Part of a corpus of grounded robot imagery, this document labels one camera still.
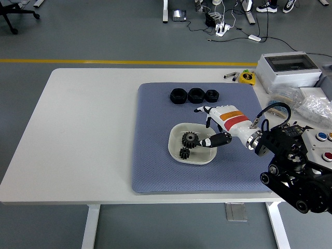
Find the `yellow floor line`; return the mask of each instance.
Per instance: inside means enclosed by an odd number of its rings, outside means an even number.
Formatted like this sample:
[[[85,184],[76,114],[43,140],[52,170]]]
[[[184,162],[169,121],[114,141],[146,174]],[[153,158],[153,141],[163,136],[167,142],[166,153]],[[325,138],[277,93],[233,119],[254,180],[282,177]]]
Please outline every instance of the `yellow floor line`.
[[[0,59],[0,63],[64,63],[64,64],[135,64],[135,65],[192,65],[192,66],[257,66],[251,62],[208,61],[115,61],[115,60],[47,60],[47,59]]]

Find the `tape measure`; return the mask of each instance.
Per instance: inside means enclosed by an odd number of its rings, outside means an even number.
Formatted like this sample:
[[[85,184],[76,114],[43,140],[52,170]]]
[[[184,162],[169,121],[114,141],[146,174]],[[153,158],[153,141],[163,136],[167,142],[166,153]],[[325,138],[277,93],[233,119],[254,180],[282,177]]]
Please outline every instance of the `tape measure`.
[[[254,86],[256,83],[255,74],[249,73],[249,70],[244,70],[240,75],[239,83],[245,83]]]

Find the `white plug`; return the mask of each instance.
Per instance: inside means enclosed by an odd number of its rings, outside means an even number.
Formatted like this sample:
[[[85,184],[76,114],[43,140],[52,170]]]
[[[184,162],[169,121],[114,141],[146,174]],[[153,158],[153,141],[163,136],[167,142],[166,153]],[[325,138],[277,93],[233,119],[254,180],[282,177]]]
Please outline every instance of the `white plug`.
[[[255,40],[256,42],[260,42],[261,38],[259,38],[258,36],[256,35],[250,35],[248,37],[250,40]]]
[[[33,7],[38,8],[44,0],[37,0],[37,2],[33,5]]]

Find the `white table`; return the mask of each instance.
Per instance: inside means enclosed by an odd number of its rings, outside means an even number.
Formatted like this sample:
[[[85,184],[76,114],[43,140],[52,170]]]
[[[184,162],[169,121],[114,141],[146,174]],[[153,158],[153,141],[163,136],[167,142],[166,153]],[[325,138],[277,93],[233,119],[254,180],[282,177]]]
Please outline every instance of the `white table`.
[[[274,193],[139,195],[131,189],[138,87],[232,82],[223,76],[244,69],[54,70],[0,185],[0,201],[89,205],[83,248],[93,248],[100,204],[266,202],[277,244],[289,248],[276,205],[283,200]],[[267,94],[258,80],[254,90],[265,107]]]

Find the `black cable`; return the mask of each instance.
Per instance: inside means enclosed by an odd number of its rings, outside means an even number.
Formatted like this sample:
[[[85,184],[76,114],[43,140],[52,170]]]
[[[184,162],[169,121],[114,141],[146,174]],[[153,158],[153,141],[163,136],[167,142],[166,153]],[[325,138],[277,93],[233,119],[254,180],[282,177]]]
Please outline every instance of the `black cable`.
[[[212,29],[211,29],[210,32],[207,31],[207,29],[209,29],[210,27],[207,27],[206,29],[192,30],[192,29],[189,27],[189,25],[191,24],[191,22],[190,22],[190,21],[187,21],[187,22],[189,22],[188,25],[187,25],[187,27],[189,28],[190,31],[192,31],[192,32],[194,32],[194,31],[203,31],[203,32],[205,32],[205,33],[207,33],[207,34],[209,34],[209,35],[213,35],[213,34],[211,34],[212,31],[213,31],[213,27],[212,27]]]
[[[295,50],[294,48],[292,48],[287,42],[285,42],[284,40],[281,40],[281,39],[279,39],[279,38],[275,38],[275,37],[271,37],[271,36],[264,36],[264,37],[262,37],[262,38],[271,38],[271,39],[276,39],[276,40],[280,40],[280,41],[282,41],[283,43],[285,43],[287,46],[289,46],[290,48],[291,48],[291,50],[293,50],[293,51],[295,51],[295,52],[298,52],[297,50]]]
[[[315,54],[315,55],[317,55],[317,56],[327,56],[327,57],[332,58],[332,56],[329,56],[329,55],[324,54],[324,53],[307,53],[307,54]]]
[[[270,130],[270,123],[269,123],[269,120],[266,118],[263,120],[263,122],[261,123],[261,131],[263,132],[264,131],[264,124],[266,123],[266,130],[269,131]]]
[[[242,28],[240,28],[240,27],[236,27],[237,28],[237,30],[240,30],[243,34],[245,34],[246,36],[249,36],[246,32],[244,32],[243,30],[242,30]]]
[[[215,42],[215,43],[225,43],[225,42],[230,42],[231,40],[238,40],[238,39],[247,39],[250,40],[249,38],[246,37],[238,37],[238,38],[233,38],[230,40],[212,40],[212,39],[207,39],[209,42]]]
[[[287,117],[287,119],[286,119],[285,121],[283,121],[280,125],[277,125],[277,126],[273,127],[272,130],[273,130],[273,129],[276,129],[276,128],[282,128],[283,126],[285,126],[285,125],[288,123],[288,121],[291,119],[291,115],[292,115],[292,111],[291,111],[291,108],[289,107],[289,105],[287,105],[287,104],[285,104],[285,103],[283,103],[283,102],[276,102],[276,103],[273,103],[273,104],[269,105],[268,107],[264,108],[264,109],[263,109],[263,110],[257,115],[256,119],[259,120],[260,117],[261,117],[266,111],[268,111],[268,110],[271,109],[271,108],[277,107],[277,106],[284,107],[284,108],[287,110],[287,112],[288,112],[288,117]]]
[[[265,38],[265,41],[264,41],[264,42],[266,42],[266,40],[267,40],[268,37],[269,37],[269,12],[268,12],[268,9],[266,9],[266,13],[267,13],[267,15],[268,15],[268,21],[267,21],[267,24],[266,24],[266,38]]]
[[[255,16],[256,16],[256,21],[257,21],[257,26],[258,26],[258,35],[257,35],[257,37],[259,37],[259,36],[260,36],[260,26],[259,26],[259,22],[258,22],[258,17],[257,17],[257,10],[256,10],[256,8],[255,8]]]

